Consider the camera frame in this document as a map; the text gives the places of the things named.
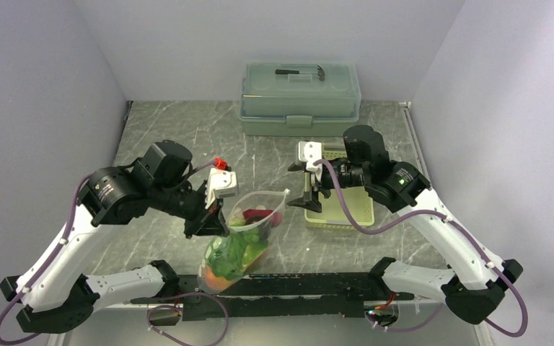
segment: box latch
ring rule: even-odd
[[[311,115],[288,115],[286,126],[288,128],[311,128],[313,117]]]

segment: gray tabletop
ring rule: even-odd
[[[142,156],[155,141],[172,139],[192,151],[195,166],[212,157],[226,160],[237,173],[239,197],[224,201],[224,215],[243,195],[258,190],[290,189],[289,198],[302,194],[303,174],[288,172],[300,137],[246,136],[237,120],[236,102],[134,102],[120,142],[115,164]],[[393,159],[416,164],[407,124],[396,102],[363,102],[360,123],[384,137]],[[313,138],[334,143],[341,138]],[[207,172],[191,177],[196,188]],[[395,217],[375,204],[375,226]],[[88,273],[112,274],[166,260],[180,274],[198,271],[211,237],[183,236],[184,221],[149,210],[123,227],[120,234],[94,259]],[[443,268],[442,256],[411,226],[401,223],[379,236],[354,230],[308,229],[304,211],[287,208],[263,273],[368,271],[383,256],[412,265]]]

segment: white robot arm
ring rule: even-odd
[[[343,141],[347,157],[331,161],[320,159],[321,143],[299,143],[296,162],[289,170],[307,172],[312,190],[288,204],[321,213],[319,193],[329,197],[335,187],[364,186],[375,202],[401,218],[379,230],[354,225],[356,229],[365,234],[378,234],[407,218],[449,265],[449,269],[435,270],[384,257],[369,273],[375,289],[432,298],[445,303],[464,321],[481,323],[497,308],[508,288],[496,270],[514,283],[523,271],[521,265],[514,259],[503,260],[465,229],[462,232],[455,228],[450,221],[460,223],[431,189],[429,181],[413,165],[390,160],[383,138],[370,126],[349,128],[343,134]]]
[[[178,143],[156,142],[143,158],[135,160],[131,171],[126,169],[130,167],[107,167],[89,176],[77,195],[73,224],[63,226],[25,274],[1,282],[6,299],[17,296],[24,306],[17,315],[24,332],[67,332],[106,306],[178,293],[177,274],[163,260],[112,275],[85,276],[82,271],[120,226],[148,208],[184,218],[187,238],[228,234],[222,199],[238,194],[237,175],[224,161],[215,159],[206,167],[217,168],[212,167],[208,180],[193,190],[188,178],[204,167],[192,170],[191,159],[192,154]]]

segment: clear plastic bag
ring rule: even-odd
[[[227,220],[230,235],[207,245],[198,268],[201,290],[220,293],[257,267],[283,220],[288,194],[287,189],[251,192],[237,202]]]

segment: green basket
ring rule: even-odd
[[[342,146],[323,145],[322,157],[327,160],[346,157],[347,153]],[[311,182],[309,175],[305,174],[304,190],[311,190]],[[374,209],[373,200],[368,193],[364,191],[364,187],[349,187],[343,189],[343,197],[345,203],[353,216],[361,226],[372,226],[374,224]],[[330,198],[324,198],[320,194],[320,202],[322,203],[322,212],[314,213],[310,210],[304,210],[304,219],[307,221],[309,228],[329,228],[329,229],[353,229],[351,223],[345,217],[343,209],[340,207],[336,193],[332,193]]]

